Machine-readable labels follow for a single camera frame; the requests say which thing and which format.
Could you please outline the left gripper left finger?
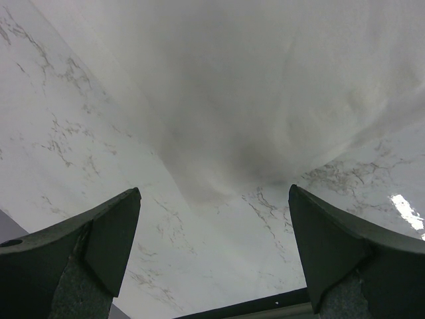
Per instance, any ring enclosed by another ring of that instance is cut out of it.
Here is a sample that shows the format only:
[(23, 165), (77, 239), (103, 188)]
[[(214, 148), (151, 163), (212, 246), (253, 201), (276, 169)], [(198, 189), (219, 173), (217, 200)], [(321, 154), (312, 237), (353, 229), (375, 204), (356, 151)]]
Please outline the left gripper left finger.
[(138, 188), (1, 243), (2, 318), (108, 318), (139, 219)]

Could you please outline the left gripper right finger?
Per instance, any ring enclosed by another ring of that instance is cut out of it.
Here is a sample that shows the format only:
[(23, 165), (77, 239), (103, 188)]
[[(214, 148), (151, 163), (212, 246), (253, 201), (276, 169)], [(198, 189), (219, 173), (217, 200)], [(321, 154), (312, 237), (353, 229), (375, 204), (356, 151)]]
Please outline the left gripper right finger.
[(423, 240), (338, 209), (297, 185), (288, 203), (313, 313), (424, 317)]

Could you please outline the white t shirt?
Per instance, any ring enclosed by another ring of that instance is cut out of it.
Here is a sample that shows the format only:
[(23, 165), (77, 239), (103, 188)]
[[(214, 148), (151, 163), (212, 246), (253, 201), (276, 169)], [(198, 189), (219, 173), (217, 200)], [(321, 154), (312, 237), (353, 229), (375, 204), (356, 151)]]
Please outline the white t shirt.
[(423, 1), (35, 1), (190, 205), (424, 119)]

